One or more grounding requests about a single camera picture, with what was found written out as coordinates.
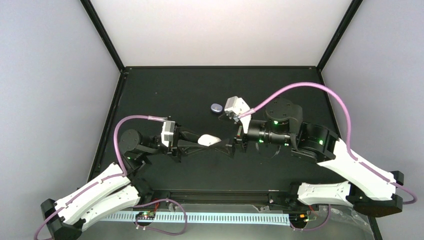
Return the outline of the white oval capsule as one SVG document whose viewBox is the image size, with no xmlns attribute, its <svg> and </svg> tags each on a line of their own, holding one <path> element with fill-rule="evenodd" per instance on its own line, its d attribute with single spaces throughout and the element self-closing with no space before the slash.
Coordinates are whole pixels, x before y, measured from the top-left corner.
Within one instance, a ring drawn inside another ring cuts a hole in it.
<svg viewBox="0 0 424 240">
<path fill-rule="evenodd" d="M 210 135 L 210 134 L 203 134 L 198 138 L 197 143 L 199 145 L 209 147 L 209 146 L 217 144 L 221 141 L 222 140 L 219 137 L 216 137 L 216 136 L 213 136 L 213 135 Z"/>
</svg>

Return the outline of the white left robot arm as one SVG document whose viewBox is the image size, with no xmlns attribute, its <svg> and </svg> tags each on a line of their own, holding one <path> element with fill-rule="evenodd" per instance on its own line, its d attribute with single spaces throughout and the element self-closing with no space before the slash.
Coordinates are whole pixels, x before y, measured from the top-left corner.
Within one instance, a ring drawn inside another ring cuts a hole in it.
<svg viewBox="0 0 424 240">
<path fill-rule="evenodd" d="M 169 120 L 158 136 L 128 129 L 120 139 L 114 139 L 118 162 L 68 196 L 41 204 L 44 225 L 53 240 L 76 240 L 110 214 L 139 205 L 158 205 L 153 189 L 142 178 L 143 170 L 150 165 L 148 156 L 164 154 L 180 160 L 183 155 L 209 150 L 220 142 L 218 137 L 196 134 Z"/>
</svg>

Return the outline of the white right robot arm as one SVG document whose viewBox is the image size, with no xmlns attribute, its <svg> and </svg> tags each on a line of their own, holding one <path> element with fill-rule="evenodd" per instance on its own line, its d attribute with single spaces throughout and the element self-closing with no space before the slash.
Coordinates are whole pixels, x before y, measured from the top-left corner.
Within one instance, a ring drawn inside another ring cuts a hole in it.
<svg viewBox="0 0 424 240">
<path fill-rule="evenodd" d="M 249 142 L 290 148 L 292 156 L 307 158 L 343 177 L 338 183 L 292 183 L 290 192 L 284 196 L 290 209 L 302 205 L 339 205 L 375 218 L 403 210 L 403 199 L 396 194 L 404 183 L 402 172 L 382 170 L 361 156 L 352 158 L 347 144 L 336 133 L 304 122 L 302 107 L 290 100 L 277 97 L 269 102 L 265 120 L 244 116 L 249 106 L 238 96 L 228 98 L 225 106 L 214 103 L 210 108 L 238 125 L 232 144 L 242 151 Z"/>
</svg>

